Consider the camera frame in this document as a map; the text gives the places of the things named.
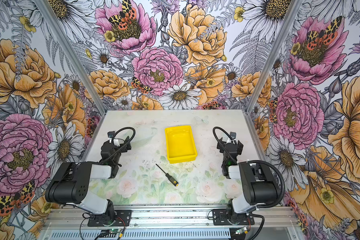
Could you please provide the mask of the black yellow screwdriver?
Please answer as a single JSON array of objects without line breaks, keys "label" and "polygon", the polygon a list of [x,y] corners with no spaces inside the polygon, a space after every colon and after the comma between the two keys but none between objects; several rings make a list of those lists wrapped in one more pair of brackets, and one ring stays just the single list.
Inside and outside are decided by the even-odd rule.
[{"label": "black yellow screwdriver", "polygon": [[167,172],[165,172],[158,164],[156,164],[156,166],[165,174],[165,176],[167,177],[167,179],[175,186],[177,187],[179,185],[179,182],[170,174],[168,174]]}]

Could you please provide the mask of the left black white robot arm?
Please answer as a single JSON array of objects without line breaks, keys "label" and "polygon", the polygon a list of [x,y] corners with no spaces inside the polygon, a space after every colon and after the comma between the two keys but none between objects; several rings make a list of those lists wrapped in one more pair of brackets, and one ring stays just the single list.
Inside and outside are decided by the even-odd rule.
[{"label": "left black white robot arm", "polygon": [[90,180],[114,179],[122,153],[132,149],[131,141],[136,135],[132,127],[112,132],[112,137],[101,147],[98,162],[63,163],[48,185],[45,198],[49,203],[75,206],[89,214],[90,227],[127,226],[131,211],[117,212],[109,199],[104,199],[89,190]]}]

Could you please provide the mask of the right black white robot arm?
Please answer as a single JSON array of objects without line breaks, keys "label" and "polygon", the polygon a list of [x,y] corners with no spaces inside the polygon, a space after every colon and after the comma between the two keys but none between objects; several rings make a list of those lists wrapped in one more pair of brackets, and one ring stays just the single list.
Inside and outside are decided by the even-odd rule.
[{"label": "right black white robot arm", "polygon": [[244,145],[235,140],[231,132],[226,141],[218,138],[217,149],[223,154],[222,174],[226,179],[241,181],[242,193],[230,197],[225,211],[214,210],[215,225],[249,225],[254,220],[251,214],[259,209],[277,206],[285,193],[281,173],[271,164],[261,160],[239,162]]}]

